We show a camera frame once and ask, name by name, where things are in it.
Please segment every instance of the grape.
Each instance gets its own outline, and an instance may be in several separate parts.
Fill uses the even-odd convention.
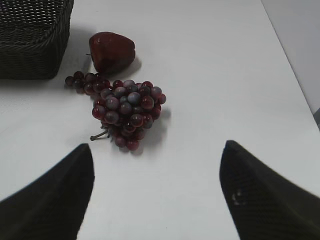
[[[117,145],[119,148],[124,148],[127,144],[127,141],[123,136],[117,136],[114,142],[115,145]]]
[[[125,125],[123,125],[123,130],[125,130],[127,133],[133,133],[136,128],[132,126],[130,122],[127,122]]]
[[[126,142],[126,147],[130,151],[135,151],[139,147],[139,142],[137,140],[129,140],[129,141]]]
[[[114,90],[114,96],[119,99],[121,98],[123,95],[125,95],[126,93],[126,88],[123,86],[118,86],[115,90]]]
[[[138,82],[135,84],[138,87],[138,91],[140,90],[140,88],[142,87],[142,83]]]
[[[131,137],[132,136],[132,132],[127,132],[125,131],[124,129],[121,131],[121,135],[124,136],[124,137]]]
[[[116,110],[119,107],[119,100],[115,97],[107,98],[106,107],[110,110]]]
[[[67,76],[64,80],[65,85],[67,85],[68,87],[72,87],[73,82],[74,82],[74,77],[73,76]]]
[[[106,100],[107,97],[112,94],[112,91],[109,88],[105,88],[100,92],[100,96],[102,97],[102,99]]]
[[[113,93],[111,93],[108,96],[106,96],[105,100],[108,100],[110,98],[115,98],[115,95]]]
[[[136,131],[133,133],[133,138],[135,140],[142,140],[146,135],[146,131],[144,131],[141,127],[137,128]]]
[[[84,76],[84,73],[82,71],[76,71],[74,74],[73,74],[73,77],[75,79],[83,79],[85,76]]]
[[[160,87],[154,86],[153,88],[151,88],[151,97],[153,97],[154,100],[160,98],[161,94],[162,90]]]
[[[160,105],[160,104],[155,104],[154,107],[155,107],[156,109],[159,109],[159,110],[161,111],[161,105]]]
[[[111,87],[110,81],[107,79],[103,79],[103,80],[100,79],[100,83],[102,84],[104,89],[108,89]]]
[[[74,89],[82,89],[84,83],[81,81],[81,79],[75,79],[72,83],[72,86]]]
[[[141,106],[134,106],[132,108],[132,113],[133,114],[141,114],[144,112],[144,109]]]
[[[164,104],[167,101],[167,97],[166,95],[164,95],[163,93],[161,94],[161,96],[158,99],[159,104]]]
[[[94,91],[94,88],[92,86],[92,83],[86,83],[84,86],[83,86],[83,90],[86,94],[88,95],[92,95],[95,93]]]
[[[85,83],[92,83],[95,80],[97,80],[97,77],[91,72],[88,72],[84,77],[84,82]]]
[[[143,83],[142,83],[142,86],[146,86],[146,87],[149,87],[149,88],[153,88],[153,84],[151,83],[151,82],[149,82],[149,81],[144,81]]]
[[[137,92],[131,92],[128,95],[128,102],[132,105],[138,105],[140,102],[140,94]]]
[[[108,133],[113,136],[113,137],[118,137],[120,136],[120,131],[117,127],[115,126],[112,126],[112,127],[109,127],[108,129]]]
[[[115,124],[119,120],[119,114],[116,111],[108,111],[105,114],[104,120],[108,124]]]
[[[93,83],[93,90],[96,92],[96,93],[101,93],[101,91],[105,88],[105,85],[101,82],[101,81],[95,81]]]
[[[132,112],[132,107],[131,107],[131,104],[128,103],[128,102],[124,102],[121,104],[120,106],[120,113],[123,114],[123,115],[129,115],[131,114]]]
[[[151,96],[144,96],[141,100],[141,107],[145,110],[151,110],[154,104],[154,99]]]
[[[101,97],[96,99],[94,102],[93,102],[93,107],[97,106],[97,105],[100,105],[100,106],[103,106],[105,107],[106,106],[106,101],[103,100]]]
[[[153,123],[154,123],[154,120],[153,120],[152,116],[148,113],[144,113],[142,127],[145,129],[150,129],[152,127]]]
[[[130,85],[126,88],[126,90],[128,91],[128,93],[134,93],[138,92],[138,87],[136,85]]]
[[[123,87],[124,86],[123,82],[120,81],[120,80],[114,81],[112,85],[113,85],[114,88]]]
[[[139,128],[144,123],[144,117],[141,114],[133,114],[130,118],[132,126]]]
[[[123,86],[124,86],[125,88],[129,87],[130,85],[135,85],[135,82],[134,82],[133,80],[131,80],[131,79],[125,80],[125,81],[123,82]]]
[[[148,96],[150,95],[150,93],[151,90],[148,86],[142,86],[139,90],[139,94],[141,95],[141,97]]]
[[[92,116],[96,119],[103,120],[106,115],[106,109],[103,106],[96,105],[92,109]]]
[[[156,108],[156,107],[154,107],[151,110],[150,114],[151,114],[153,120],[157,120],[160,117],[161,110]]]
[[[123,104],[125,102],[128,102],[128,98],[126,96],[122,96],[119,100],[120,104]]]

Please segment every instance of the wicker basket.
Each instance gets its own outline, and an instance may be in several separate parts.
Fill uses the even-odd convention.
[[[52,79],[69,38],[73,0],[0,0],[0,79]]]

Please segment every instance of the purple grape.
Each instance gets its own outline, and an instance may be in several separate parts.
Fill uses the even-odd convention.
[[[125,88],[129,87],[130,85],[135,85],[135,82],[134,82],[133,80],[131,80],[131,79],[125,80],[125,81],[123,82],[123,86],[124,86]]]
[[[139,94],[141,95],[141,97],[148,96],[150,95],[150,93],[151,90],[148,86],[142,86],[139,90]]]
[[[139,128],[144,124],[144,117],[141,114],[133,114],[130,118],[132,126]]]
[[[104,120],[108,124],[115,124],[119,120],[119,114],[116,111],[108,111],[105,114]]]
[[[142,139],[144,139],[145,135],[146,135],[146,131],[144,131],[141,127],[139,127],[133,133],[133,138],[135,140],[142,140]]]
[[[120,80],[115,80],[112,84],[112,86],[116,89],[117,87],[123,87],[124,83]]]
[[[92,83],[94,82],[95,80],[97,80],[97,77],[96,75],[94,75],[93,73],[91,72],[88,72],[85,77],[84,77],[84,82],[85,83]]]
[[[105,100],[108,100],[110,98],[115,98],[115,95],[113,93],[111,93],[108,96],[106,96]]]
[[[105,88],[100,92],[100,96],[104,100],[106,100],[110,94],[112,94],[112,91],[109,88]]]
[[[134,106],[132,108],[132,113],[133,114],[141,114],[144,112],[144,109],[141,106]]]
[[[148,113],[144,113],[142,127],[145,129],[150,129],[152,127],[153,123],[154,123],[154,120],[153,120],[152,116]]]
[[[119,100],[115,97],[107,98],[106,107],[110,110],[116,110],[119,107]]]
[[[161,94],[162,90],[160,87],[154,86],[153,88],[151,88],[151,97],[153,97],[154,100],[160,98]]]
[[[125,95],[126,93],[126,88],[123,86],[118,86],[115,90],[114,90],[114,96],[119,99],[121,98],[123,95]]]
[[[142,86],[146,86],[146,87],[149,87],[149,88],[153,88],[154,87],[154,85],[149,81],[144,81],[142,83]]]
[[[81,81],[81,79],[75,79],[72,83],[72,87],[74,89],[82,89],[84,86],[84,83]]]
[[[123,125],[123,130],[125,130],[127,133],[133,133],[136,128],[132,126],[130,122],[127,122],[125,125]]]
[[[136,85],[130,85],[126,88],[126,90],[128,91],[128,93],[134,93],[138,92],[138,87]]]
[[[115,145],[117,145],[119,148],[124,148],[127,144],[127,141],[123,136],[117,136],[114,142]]]
[[[120,105],[120,113],[123,115],[129,115],[132,112],[131,104],[128,102],[124,102]]]
[[[73,76],[67,76],[64,80],[65,85],[67,85],[68,87],[72,87],[73,82],[74,82],[74,77]]]
[[[128,95],[128,102],[132,105],[138,105],[140,102],[140,94],[137,92],[131,92]]]
[[[73,77],[75,79],[83,79],[85,76],[84,76],[84,73],[82,71],[76,71],[74,74],[73,74]]]
[[[93,83],[93,90],[96,92],[96,93],[100,93],[103,89],[105,88],[105,85],[104,83],[100,82],[100,81],[95,81]]]
[[[92,116],[96,119],[103,120],[106,115],[106,109],[101,105],[96,105],[92,109]]]
[[[94,88],[93,88],[93,86],[92,86],[92,83],[86,83],[84,86],[83,86],[83,90],[84,90],[84,92],[86,93],[86,94],[88,94],[88,95],[92,95],[92,94],[94,94],[95,93],[95,91],[94,91]]]
[[[120,104],[123,104],[125,102],[128,102],[128,98],[126,96],[122,96],[119,100]]]
[[[138,87],[138,91],[139,91],[139,90],[141,89],[141,87],[142,87],[142,83],[140,83],[140,82],[136,83],[135,85]]]
[[[154,104],[154,99],[151,96],[144,96],[141,100],[141,107],[145,110],[153,109]]]
[[[167,101],[167,97],[166,95],[164,95],[163,93],[161,94],[161,96],[158,98],[158,103],[159,104],[164,104]]]

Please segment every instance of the red grape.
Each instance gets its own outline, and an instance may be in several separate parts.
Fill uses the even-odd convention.
[[[95,81],[93,83],[93,90],[96,92],[96,93],[101,93],[101,91],[105,89],[105,85],[103,82],[101,81]]]
[[[132,126],[138,128],[144,124],[144,117],[141,114],[133,114],[130,118]]]
[[[141,95],[141,97],[148,96],[150,95],[150,93],[151,90],[148,86],[142,86],[139,90],[139,94]]]
[[[159,104],[164,104],[166,101],[167,101],[167,97],[162,93],[161,96],[158,98],[158,102]]]
[[[153,84],[151,83],[151,82],[149,82],[149,81],[144,81],[143,83],[142,83],[142,86],[146,86],[146,87],[149,87],[149,88],[153,88]]]
[[[127,133],[133,133],[136,130],[136,128],[132,126],[130,122],[127,122],[126,124],[124,124],[123,130],[125,130]]]
[[[67,76],[64,80],[65,85],[67,85],[68,87],[72,87],[72,84],[74,82],[74,77],[73,76]]]
[[[130,150],[130,151],[135,151],[138,149],[139,147],[139,142],[137,140],[128,140],[126,142],[126,147]]]
[[[160,117],[161,110],[159,110],[158,108],[154,107],[151,110],[150,114],[151,114],[153,120],[157,120]]]
[[[124,148],[127,144],[127,141],[123,136],[117,136],[114,142],[115,145],[117,145],[119,148]]]
[[[158,98],[160,98],[161,94],[162,94],[162,90],[160,87],[154,86],[153,88],[151,88],[151,96],[153,97],[154,100],[157,100]]]
[[[97,80],[97,77],[96,75],[94,75],[93,73],[91,72],[88,72],[85,77],[84,77],[84,82],[85,83],[92,83],[94,82],[95,80]]]
[[[154,104],[154,99],[151,96],[144,96],[141,100],[141,107],[145,110],[151,110]]]
[[[117,87],[123,87],[124,83],[122,81],[120,81],[120,80],[116,80],[116,81],[113,82],[112,85],[113,85],[114,88],[117,88]]]
[[[149,113],[143,114],[143,128],[150,129],[152,127],[154,120]]]
[[[156,109],[159,109],[159,110],[161,111],[161,105],[160,105],[160,104],[155,104],[154,107],[155,107]]]
[[[92,116],[96,119],[103,120],[106,115],[106,109],[103,106],[97,105],[92,109]]]
[[[104,120],[108,124],[115,124],[119,120],[119,114],[116,111],[108,111],[105,114]]]
[[[146,131],[144,131],[142,128],[138,128],[134,133],[133,133],[133,138],[135,140],[142,140],[144,139],[146,135]]]
[[[103,100],[101,97],[96,99],[94,102],[93,102],[93,106],[97,106],[97,105],[100,105],[100,106],[103,106],[105,107],[106,106],[106,101]]]
[[[84,73],[82,71],[76,71],[74,74],[73,74],[73,77],[75,79],[83,79],[85,76],[84,76]]]
[[[92,86],[92,83],[86,83],[83,87],[84,92],[88,95],[92,95],[95,93],[94,87]]]

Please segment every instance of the gray wall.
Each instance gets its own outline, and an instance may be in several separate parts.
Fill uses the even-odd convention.
[[[314,114],[320,108],[320,0],[261,1]]]

